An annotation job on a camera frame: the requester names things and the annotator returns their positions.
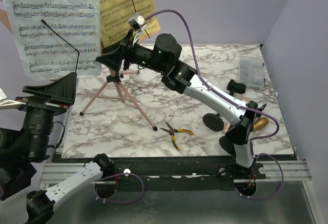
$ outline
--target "yellow-handled pliers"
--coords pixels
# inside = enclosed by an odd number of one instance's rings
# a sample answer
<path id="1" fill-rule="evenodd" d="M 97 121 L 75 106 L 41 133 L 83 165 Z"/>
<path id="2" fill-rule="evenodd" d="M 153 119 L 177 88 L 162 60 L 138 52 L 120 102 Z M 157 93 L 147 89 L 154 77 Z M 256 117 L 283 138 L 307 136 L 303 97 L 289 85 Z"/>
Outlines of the yellow-handled pliers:
<path id="1" fill-rule="evenodd" d="M 161 128 L 161 129 L 163 129 L 164 131 L 168 132 L 172 136 L 172 142 L 173 142 L 174 146 L 178 149 L 178 151 L 181 151 L 181 148 L 178 146 L 178 144 L 175 141 L 174 133 L 189 133 L 189 134 L 193 135 L 194 132 L 192 132 L 190 130 L 187 130 L 187 129 L 174 129 L 167 122 L 166 122 L 166 124 L 168 125 L 168 127 L 170 129 L 169 130 L 168 129 L 165 129 L 165 128 Z"/>

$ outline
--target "tripod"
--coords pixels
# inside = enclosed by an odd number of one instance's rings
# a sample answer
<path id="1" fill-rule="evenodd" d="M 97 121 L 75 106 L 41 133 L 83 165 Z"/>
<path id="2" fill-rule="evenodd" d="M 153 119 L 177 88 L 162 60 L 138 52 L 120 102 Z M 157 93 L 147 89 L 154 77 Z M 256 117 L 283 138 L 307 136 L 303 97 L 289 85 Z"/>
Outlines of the tripod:
<path id="1" fill-rule="evenodd" d="M 120 99 L 120 101 L 127 105 L 130 106 L 134 109 L 138 109 L 140 111 L 140 113 L 144 116 L 144 118 L 148 121 L 148 123 L 152 126 L 154 131 L 157 131 L 157 127 L 155 126 L 155 124 L 149 119 L 149 117 L 146 115 L 146 113 L 142 110 L 142 108 L 140 107 L 140 105 L 137 103 L 137 101 L 132 97 L 132 95 L 129 93 L 128 88 L 130 85 L 130 78 L 131 78 L 131 74 L 138 74 L 140 71 L 139 70 L 130 70 L 130 71 L 124 71 L 121 72 L 120 75 L 117 75 L 113 70 L 109 69 L 110 75 L 106 77 L 106 82 L 99 88 L 99 90 L 94 94 L 94 96 L 91 98 L 91 100 L 88 102 L 88 104 L 85 106 L 85 108 L 80 112 L 80 115 L 84 115 L 84 113 L 86 112 L 86 110 L 89 108 L 89 106 L 93 103 L 93 101 L 95 101 L 95 99 L 98 98 L 109 98 L 109 99 Z M 129 82 L 128 82 L 128 88 L 126 88 L 125 86 L 123 86 L 123 84 L 120 81 L 120 76 L 124 75 L 124 74 L 129 74 L 130 78 L 129 78 Z M 107 86 L 108 83 L 110 82 L 114 82 L 118 97 L 99 97 L 99 94 L 103 91 L 103 89 Z M 130 105 L 130 104 L 126 104 L 125 103 L 125 98 L 122 94 L 122 90 L 125 92 L 125 94 L 129 97 L 129 99 L 131 100 L 131 102 L 134 104 Z"/>

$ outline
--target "white marble tabletop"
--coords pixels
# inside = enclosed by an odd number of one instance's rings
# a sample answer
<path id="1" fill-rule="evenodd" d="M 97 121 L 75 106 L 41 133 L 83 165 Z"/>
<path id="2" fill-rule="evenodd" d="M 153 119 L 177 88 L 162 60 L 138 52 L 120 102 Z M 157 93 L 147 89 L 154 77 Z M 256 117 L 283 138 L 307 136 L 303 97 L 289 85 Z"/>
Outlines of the white marble tabletop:
<path id="1" fill-rule="evenodd" d="M 258 45 L 196 46 L 195 50 L 203 76 L 222 90 L 226 90 L 230 79 L 238 81 L 239 56 L 262 58 Z M 194 67 L 190 46 L 182 47 L 180 60 Z M 197 100 L 169 90 L 160 81 L 161 75 L 148 69 L 131 75 L 129 91 L 157 125 L 157 132 L 153 131 L 137 109 L 119 100 L 97 98 L 85 115 L 80 116 L 80 111 L 106 81 L 107 75 L 109 71 L 103 66 L 101 76 L 80 79 L 68 122 L 63 158 L 94 157 L 97 153 L 106 153 L 110 157 L 227 155 L 218 142 L 223 133 L 210 130 L 202 121 L 203 115 L 215 112 Z M 249 97 L 259 106 L 267 104 L 265 112 L 276 117 L 280 123 L 277 135 L 254 141 L 254 152 L 293 154 L 266 69 L 264 76 L 266 83 L 262 89 L 247 88 L 245 94 L 235 94 L 239 99 Z M 128 79 L 128 75 L 122 79 L 125 86 Z M 109 83 L 101 95 L 117 96 L 114 85 Z M 176 134 L 181 151 L 173 146 L 170 135 L 159 129 L 166 128 L 165 121 L 176 129 L 194 131 L 194 135 Z M 275 124 L 270 121 L 264 129 L 254 132 L 254 135 L 269 134 L 274 130 Z"/>

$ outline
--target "black wheel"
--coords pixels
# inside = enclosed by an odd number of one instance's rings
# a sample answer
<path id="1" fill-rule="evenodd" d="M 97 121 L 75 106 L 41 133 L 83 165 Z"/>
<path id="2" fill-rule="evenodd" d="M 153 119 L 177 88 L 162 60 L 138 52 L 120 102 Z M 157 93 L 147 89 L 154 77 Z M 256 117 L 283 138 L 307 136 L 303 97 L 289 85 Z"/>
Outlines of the black wheel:
<path id="1" fill-rule="evenodd" d="M 211 113 L 205 114 L 203 116 L 203 122 L 205 126 L 213 131 L 220 132 L 224 129 L 224 122 L 219 115 Z"/>
<path id="2" fill-rule="evenodd" d="M 230 142 L 229 140 L 227 140 L 227 138 L 225 136 L 223 136 L 219 139 L 219 143 L 220 143 L 222 149 L 224 149 L 227 153 L 229 153 L 230 155 L 233 155 L 233 156 L 236 155 L 234 144 L 232 142 Z"/>

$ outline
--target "yellow sheet music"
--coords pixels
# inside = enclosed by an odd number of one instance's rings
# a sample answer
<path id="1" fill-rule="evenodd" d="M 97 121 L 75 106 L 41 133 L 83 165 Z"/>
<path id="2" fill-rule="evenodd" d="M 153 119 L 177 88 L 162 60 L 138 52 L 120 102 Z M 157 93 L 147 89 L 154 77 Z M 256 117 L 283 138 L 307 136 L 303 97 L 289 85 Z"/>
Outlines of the yellow sheet music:
<path id="1" fill-rule="evenodd" d="M 155 12 L 154 0 L 133 0 L 143 16 Z M 121 40 L 129 31 L 127 20 L 134 15 L 132 0 L 100 0 L 101 41 L 104 47 Z M 146 32 L 151 36 L 160 30 L 156 17 L 147 21 Z M 140 40 L 148 37 L 144 32 Z"/>

